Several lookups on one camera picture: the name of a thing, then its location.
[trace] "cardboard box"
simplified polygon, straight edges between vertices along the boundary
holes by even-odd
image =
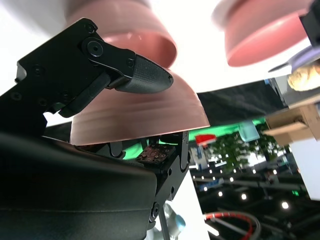
[[[268,116],[266,123],[269,130],[263,133],[273,136],[280,146],[304,139],[320,139],[320,116],[314,104]]]

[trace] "pink bowl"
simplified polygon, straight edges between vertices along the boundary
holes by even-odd
[[[246,0],[230,14],[225,51],[231,67],[268,59],[307,37],[299,16],[313,0]]]
[[[197,94],[172,73],[172,86],[160,93],[103,90],[74,116],[70,141],[94,145],[209,127]]]
[[[133,0],[87,2],[67,16],[70,25],[80,18],[91,19],[98,34],[118,48],[130,49],[164,68],[175,61],[177,47],[165,27],[145,5]]]

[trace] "gray object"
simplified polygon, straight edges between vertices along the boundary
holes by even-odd
[[[320,58],[320,47],[309,46],[303,49],[302,51],[298,52],[296,55],[290,58],[287,62],[269,70],[269,73],[275,72],[289,65],[292,67],[291,72],[293,73],[298,68],[305,65],[309,65],[312,62],[318,60],[319,58]]]

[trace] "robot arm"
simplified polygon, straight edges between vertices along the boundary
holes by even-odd
[[[104,88],[172,85],[165,69],[96,30],[83,18],[22,58],[17,84],[0,96],[1,239],[144,239],[188,171],[188,131],[153,137],[134,161],[42,136],[43,113],[71,117]]]

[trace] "white surface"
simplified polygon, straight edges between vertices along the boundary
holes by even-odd
[[[210,239],[189,171],[176,193],[174,200],[168,203],[176,214],[181,215],[185,221],[185,229],[180,233],[178,237],[179,240]],[[161,229],[159,220],[157,220],[155,226],[157,229]]]
[[[320,201],[320,141],[311,138],[290,147],[310,198]]]
[[[76,0],[0,0],[0,94],[14,85],[17,61],[37,48],[65,25],[67,2]],[[218,0],[151,0],[154,13],[176,41],[178,56],[171,69],[196,92],[207,92],[290,73],[289,68],[268,73],[310,45],[297,44],[278,56],[246,67],[230,67],[224,33],[211,21]],[[49,125],[66,122],[51,116]]]

